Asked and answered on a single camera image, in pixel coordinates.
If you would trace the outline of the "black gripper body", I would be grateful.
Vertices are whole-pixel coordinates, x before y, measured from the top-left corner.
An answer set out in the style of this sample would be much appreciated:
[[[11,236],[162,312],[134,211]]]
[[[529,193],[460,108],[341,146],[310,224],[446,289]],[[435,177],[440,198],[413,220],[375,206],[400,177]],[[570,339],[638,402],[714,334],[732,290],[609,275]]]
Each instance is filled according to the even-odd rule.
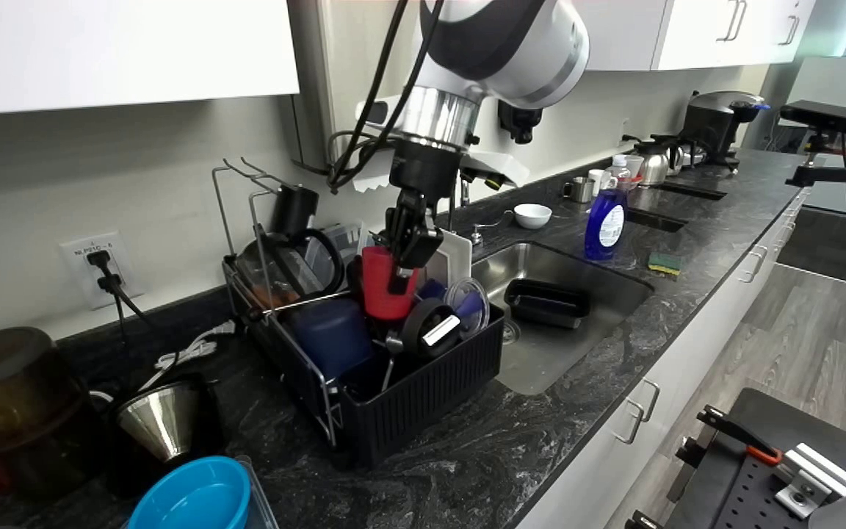
[[[413,236],[428,236],[426,215],[440,198],[453,193],[460,155],[456,151],[400,140],[388,183],[396,187],[396,206],[384,211],[384,240],[407,248]]]

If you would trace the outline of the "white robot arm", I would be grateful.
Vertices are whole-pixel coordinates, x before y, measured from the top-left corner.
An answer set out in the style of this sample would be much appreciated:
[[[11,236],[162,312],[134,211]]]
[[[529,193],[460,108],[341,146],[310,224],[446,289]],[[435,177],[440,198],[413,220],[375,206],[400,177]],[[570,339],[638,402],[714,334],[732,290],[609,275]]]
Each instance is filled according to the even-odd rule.
[[[581,80],[589,33],[575,0],[421,0],[424,65],[396,112],[384,250],[424,268],[443,236],[435,206],[453,193],[484,98],[542,112]]]

